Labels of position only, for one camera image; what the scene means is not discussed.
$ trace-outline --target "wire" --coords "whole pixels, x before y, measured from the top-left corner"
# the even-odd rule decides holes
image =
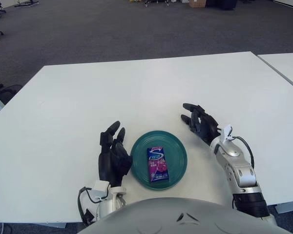
[[[240,137],[240,136],[233,136],[233,139],[230,140],[230,141],[233,141],[233,140],[235,140],[235,139],[238,139],[238,140],[242,141],[243,144],[244,144],[244,145],[246,146],[246,148],[248,149],[248,151],[249,151],[249,153],[250,153],[250,156],[251,156],[251,166],[252,166],[253,169],[254,169],[254,167],[255,167],[255,164],[254,164],[254,156],[253,156],[253,153],[252,153],[252,150],[251,150],[250,146],[249,146],[248,143],[247,143],[242,137]]]
[[[7,224],[7,223],[5,224],[5,226],[8,227],[8,228],[10,228],[10,234],[12,234],[13,233],[12,227],[9,224]]]
[[[92,198],[90,197],[90,194],[89,194],[89,192],[88,192],[88,190],[91,190],[91,188],[86,188],[86,192],[87,192],[87,194],[88,194],[88,197],[89,197],[90,201],[91,201],[92,203],[94,203],[94,204],[97,204],[97,203],[100,203],[103,199],[106,199],[107,196],[108,196],[108,187],[109,187],[109,184],[108,184],[108,186],[107,186],[106,196],[101,197],[101,199],[100,199],[99,201],[94,201],[94,200],[92,200]]]
[[[109,188],[110,184],[108,184],[107,186],[107,190],[106,190],[106,196],[103,196],[100,198],[99,201],[94,201],[92,200],[92,198],[90,197],[90,194],[88,192],[88,190],[92,190],[91,188],[87,188],[87,187],[83,187],[79,190],[79,193],[78,193],[78,198],[77,198],[77,205],[78,205],[78,211],[79,211],[79,214],[80,214],[80,217],[82,218],[82,221],[84,223],[84,225],[87,227],[90,225],[90,222],[91,220],[90,219],[93,219],[93,215],[90,213],[90,211],[87,209],[86,210],[86,213],[84,214],[84,211],[83,211],[83,208],[82,208],[82,204],[80,202],[80,196],[81,194],[86,191],[87,194],[88,194],[88,198],[90,199],[90,201],[94,204],[97,204],[97,203],[100,203],[101,201],[103,201],[103,199],[107,198],[108,196],[108,188]]]
[[[13,84],[13,85],[10,85],[8,87],[4,87],[4,89],[9,89],[9,88],[14,87],[14,86],[20,86],[21,88],[23,87],[21,84]]]
[[[10,228],[10,234],[12,234],[12,232],[13,232],[13,228],[11,227],[11,225],[9,225],[9,224],[5,224],[6,225],[6,227],[8,227],[8,228]]]

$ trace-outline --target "stride gum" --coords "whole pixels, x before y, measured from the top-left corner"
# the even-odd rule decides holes
[[[148,171],[151,182],[168,180],[168,170],[165,161],[164,149],[153,147],[147,149]]]

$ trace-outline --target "green plate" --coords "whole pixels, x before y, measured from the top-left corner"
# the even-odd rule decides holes
[[[169,180],[150,182],[148,173],[147,148],[162,146],[169,174]],[[164,131],[152,131],[142,135],[131,150],[133,163],[131,172],[145,187],[164,190],[178,183],[187,169],[187,153],[181,141],[173,134]]]

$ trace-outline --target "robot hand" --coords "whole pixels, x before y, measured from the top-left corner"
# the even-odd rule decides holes
[[[181,119],[190,127],[190,130],[196,133],[207,145],[218,137],[218,123],[214,118],[205,113],[205,110],[197,105],[184,103],[183,107],[191,112],[191,118],[181,115]]]
[[[225,170],[237,210],[255,217],[269,216],[261,189],[256,180],[254,161],[250,147],[240,136],[231,136],[230,125],[218,128],[214,118],[205,113],[201,106],[184,103],[183,107],[191,111],[191,118],[181,115],[181,119],[210,146],[212,155]],[[251,155],[251,165],[245,160],[241,149],[232,141],[239,139]]]
[[[100,180],[108,181],[111,187],[122,185],[123,176],[127,175],[132,165],[132,157],[123,147],[125,128],[122,128],[117,138],[113,140],[119,127],[120,122],[116,121],[105,132],[101,133],[100,137],[102,150],[99,155],[99,177]]]

